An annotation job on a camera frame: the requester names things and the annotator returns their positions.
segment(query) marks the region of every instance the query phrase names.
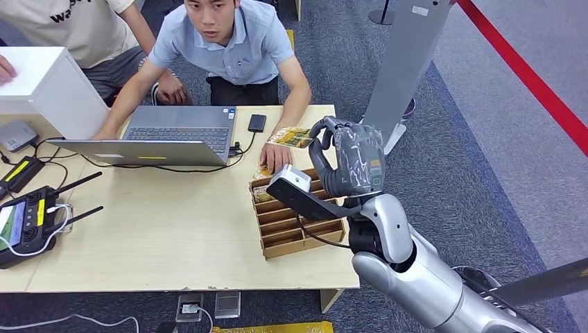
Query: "gray shorts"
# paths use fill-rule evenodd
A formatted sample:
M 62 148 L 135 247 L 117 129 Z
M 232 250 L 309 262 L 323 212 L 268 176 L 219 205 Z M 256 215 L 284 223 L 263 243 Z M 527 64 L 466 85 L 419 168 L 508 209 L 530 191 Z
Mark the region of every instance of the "gray shorts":
M 145 53 L 140 46 L 123 52 L 112 60 L 83 69 L 84 74 L 105 101 L 113 99 L 127 81 L 139 71 Z

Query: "yellow label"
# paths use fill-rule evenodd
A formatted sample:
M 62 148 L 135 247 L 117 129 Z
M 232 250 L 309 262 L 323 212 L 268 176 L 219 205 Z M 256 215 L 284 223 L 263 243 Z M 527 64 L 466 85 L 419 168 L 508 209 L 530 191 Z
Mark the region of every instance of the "yellow label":
M 290 40 L 292 51 L 294 51 L 294 30 L 286 30 L 286 33 L 288 34 L 288 39 Z
M 24 169 L 24 167 L 26 167 L 27 165 L 28 161 L 22 162 L 22 164 L 20 164 L 10 175 L 8 175 L 8 177 L 6 177 L 4 181 L 10 182 L 10 180 L 13 179 L 17 174 L 19 174 L 19 172 L 22 171 L 22 169 Z
M 43 219 L 45 218 L 45 199 L 39 200 L 39 209 L 37 211 L 37 227 L 43 225 Z

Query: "light wood tabletop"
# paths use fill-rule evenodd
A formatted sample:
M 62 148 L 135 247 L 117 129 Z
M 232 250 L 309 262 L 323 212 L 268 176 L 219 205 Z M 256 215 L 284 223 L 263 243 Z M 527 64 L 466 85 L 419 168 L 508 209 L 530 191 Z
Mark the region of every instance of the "light wood tabletop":
M 341 289 L 359 287 L 351 264 L 352 253 L 346 249 L 321 246 L 267 261 L 262 255 L 248 185 L 259 166 L 261 147 L 281 110 L 273 106 L 239 107 L 234 141 L 243 147 L 249 144 L 251 114 L 267 115 L 266 129 L 257 133 L 252 148 L 239 163 L 213 173 L 98 168 L 81 157 L 70 159 L 70 172 L 79 178 L 103 172 L 101 177 L 68 192 L 74 212 L 79 214 L 99 205 L 104 210 L 77 222 L 73 231 L 62 235 L 41 260 L 0 271 L 0 289 L 337 289 L 339 292 L 321 293 L 329 294 L 323 303 L 332 304 Z M 300 126 L 309 128 L 325 115 L 334 115 L 332 105 L 312 105 Z M 306 149 L 293 149 L 292 153 L 295 167 L 312 167 Z M 334 150 L 326 155 L 336 165 Z M 46 169 L 42 171 L 47 172 L 45 176 L 37 177 L 35 182 L 44 185 L 60 179 L 59 168 Z M 8 286 L 6 277 L 13 280 Z

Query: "cardboard organizer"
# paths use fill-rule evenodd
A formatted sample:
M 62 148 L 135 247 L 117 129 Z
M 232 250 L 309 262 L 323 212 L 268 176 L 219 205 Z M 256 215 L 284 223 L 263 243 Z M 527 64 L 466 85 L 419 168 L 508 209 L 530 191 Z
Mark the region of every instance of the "cardboard organizer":
M 330 203 L 337 203 L 336 198 L 326 193 L 314 169 L 302 172 L 311 176 L 311 192 L 315 196 Z M 296 221 L 296 213 L 278 200 L 255 203 L 253 189 L 269 185 L 270 180 L 271 178 L 253 180 L 249 188 L 261 236 L 261 249 L 266 260 L 326 245 L 305 234 Z M 307 221 L 301 216 L 300 220 L 309 232 L 326 240 L 341 242 L 345 236 L 342 219 Z

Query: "laptop keyboard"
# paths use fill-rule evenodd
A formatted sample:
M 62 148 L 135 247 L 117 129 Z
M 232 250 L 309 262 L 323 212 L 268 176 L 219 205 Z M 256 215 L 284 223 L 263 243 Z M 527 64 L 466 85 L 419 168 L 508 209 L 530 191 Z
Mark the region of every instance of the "laptop keyboard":
M 215 153 L 224 153 L 227 149 L 229 128 L 157 128 L 133 127 L 127 140 L 157 141 L 202 141 Z

